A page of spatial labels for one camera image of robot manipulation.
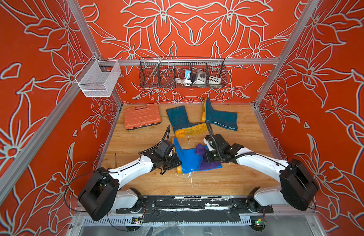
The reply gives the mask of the teal boot with yellow sole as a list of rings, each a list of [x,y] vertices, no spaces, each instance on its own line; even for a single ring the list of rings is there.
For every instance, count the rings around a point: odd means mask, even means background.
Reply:
[[[189,121],[185,106],[170,108],[166,112],[177,138],[183,138],[187,135],[200,135],[207,131],[205,123],[191,123]]]

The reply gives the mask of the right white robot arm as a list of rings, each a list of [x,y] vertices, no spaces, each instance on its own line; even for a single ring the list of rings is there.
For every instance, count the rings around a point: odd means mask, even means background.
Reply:
[[[255,187],[246,198],[245,205],[249,211],[258,213],[262,208],[274,205],[290,205],[305,211],[313,203],[319,189],[318,183],[300,160],[278,160],[240,144],[229,145],[220,134],[207,135],[204,143],[209,150],[209,161],[246,166],[278,182],[273,187]]]

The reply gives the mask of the purple cloth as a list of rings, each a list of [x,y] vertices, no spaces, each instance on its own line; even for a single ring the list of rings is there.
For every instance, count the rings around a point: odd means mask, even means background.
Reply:
[[[196,152],[198,156],[202,158],[201,164],[199,166],[200,171],[209,171],[214,169],[222,168],[222,165],[219,161],[211,161],[209,160],[209,149],[207,146],[204,146],[202,144],[198,144],[196,146]]]

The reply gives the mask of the white cube with dots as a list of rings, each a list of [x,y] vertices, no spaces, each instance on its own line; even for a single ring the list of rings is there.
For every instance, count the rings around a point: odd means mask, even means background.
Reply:
[[[222,79],[215,76],[209,76],[208,85],[215,88],[220,88],[222,86]]]

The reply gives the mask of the white mesh wall basket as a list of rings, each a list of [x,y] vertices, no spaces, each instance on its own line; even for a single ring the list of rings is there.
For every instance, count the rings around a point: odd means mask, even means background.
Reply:
[[[85,69],[75,79],[85,97],[110,97],[121,75],[118,62],[103,71],[97,61],[88,63]]]

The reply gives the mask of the blue white small box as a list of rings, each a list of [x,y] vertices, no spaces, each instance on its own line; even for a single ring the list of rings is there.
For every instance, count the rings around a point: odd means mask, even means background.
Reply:
[[[191,71],[190,70],[186,70],[185,71],[185,80],[189,80],[191,76]]]

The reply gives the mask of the teal boot near back wall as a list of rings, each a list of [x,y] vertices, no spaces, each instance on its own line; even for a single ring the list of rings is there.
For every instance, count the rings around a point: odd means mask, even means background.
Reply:
[[[228,130],[238,131],[237,118],[238,114],[235,112],[215,110],[212,107],[210,98],[206,97],[201,122],[209,122]]]

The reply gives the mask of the white grey device in basket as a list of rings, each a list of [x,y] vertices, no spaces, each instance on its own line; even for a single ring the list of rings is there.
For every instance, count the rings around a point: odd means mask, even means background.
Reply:
[[[207,78],[207,74],[205,72],[199,70],[195,76],[193,84],[194,85],[205,85],[206,78]]]

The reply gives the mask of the orange plastic tool case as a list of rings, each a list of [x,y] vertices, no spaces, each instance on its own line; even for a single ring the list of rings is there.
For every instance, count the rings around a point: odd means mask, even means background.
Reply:
[[[148,127],[162,122],[157,104],[126,108],[124,114],[124,126],[126,130]]]

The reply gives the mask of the bright blue rubber boot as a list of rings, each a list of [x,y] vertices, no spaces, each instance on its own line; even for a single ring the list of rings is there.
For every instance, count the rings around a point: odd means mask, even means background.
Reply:
[[[182,165],[177,167],[178,174],[189,174],[192,172],[198,172],[202,158],[198,156],[196,147],[191,149],[183,149],[178,141],[178,138],[173,139],[175,151],[178,154],[179,159],[182,161]]]

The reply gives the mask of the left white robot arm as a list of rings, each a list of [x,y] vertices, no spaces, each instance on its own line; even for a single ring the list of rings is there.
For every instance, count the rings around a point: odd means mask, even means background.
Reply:
[[[122,191],[123,186],[156,169],[163,175],[181,165],[174,144],[168,140],[161,141],[155,147],[140,152],[139,159],[133,162],[111,170],[99,168],[94,171],[81,190],[78,201],[91,219],[98,221],[113,209],[131,209],[141,202],[139,191],[134,188]]]

